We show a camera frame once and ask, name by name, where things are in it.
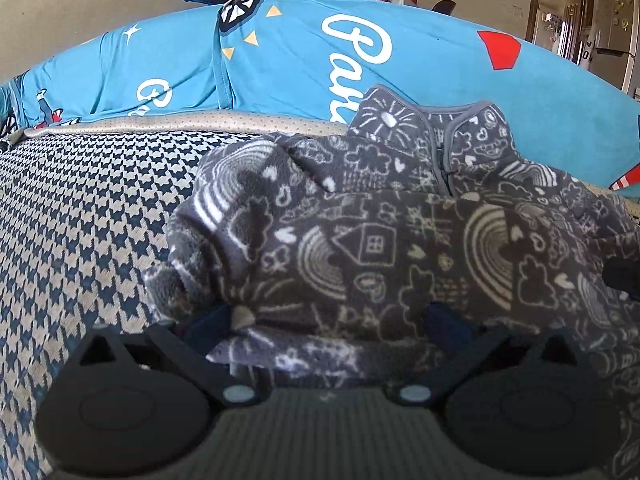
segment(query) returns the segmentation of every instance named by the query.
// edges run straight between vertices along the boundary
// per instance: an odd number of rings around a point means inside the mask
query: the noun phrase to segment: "yellow triangle pattern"
[[[272,18],[273,16],[282,16],[282,13],[278,10],[278,7],[275,5],[271,6],[271,9],[267,11],[267,18]]]
[[[228,60],[231,60],[231,56],[233,56],[233,54],[234,54],[234,49],[235,49],[235,47],[234,47],[234,46],[230,46],[230,47],[228,47],[228,48],[223,48],[223,49],[222,49],[222,54],[224,54],[224,55],[225,55],[225,57],[226,57]]]
[[[252,45],[258,46],[258,38],[255,37],[255,30],[252,30],[251,34],[249,34],[246,38],[244,38],[244,40],[247,43],[251,43]]]

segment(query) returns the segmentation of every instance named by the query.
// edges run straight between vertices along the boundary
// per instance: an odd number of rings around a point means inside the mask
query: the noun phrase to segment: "gray ribbed surface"
[[[526,480],[462,454],[433,415],[379,390],[276,390],[226,412],[192,455],[145,480]],[[563,480],[605,480],[589,471]],[[55,475],[52,480],[78,480]]]

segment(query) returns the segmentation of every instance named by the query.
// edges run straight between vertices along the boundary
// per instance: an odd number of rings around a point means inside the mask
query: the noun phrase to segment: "houndstooth fabric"
[[[49,471],[36,408],[88,327],[152,320],[141,271],[200,158],[248,135],[51,136],[0,155],[0,479]]]

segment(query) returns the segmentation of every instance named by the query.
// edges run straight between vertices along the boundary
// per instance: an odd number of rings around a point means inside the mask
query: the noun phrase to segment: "screw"
[[[399,396],[404,402],[420,404],[431,398],[431,390],[420,384],[409,384],[400,390]]]
[[[237,384],[236,386],[229,386],[226,388],[222,392],[222,395],[228,402],[243,404],[252,400],[255,397],[255,392],[253,388]]]

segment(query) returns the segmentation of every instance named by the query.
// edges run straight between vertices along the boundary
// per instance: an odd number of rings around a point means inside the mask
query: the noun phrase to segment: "doorway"
[[[578,63],[594,0],[531,0],[526,40]]]

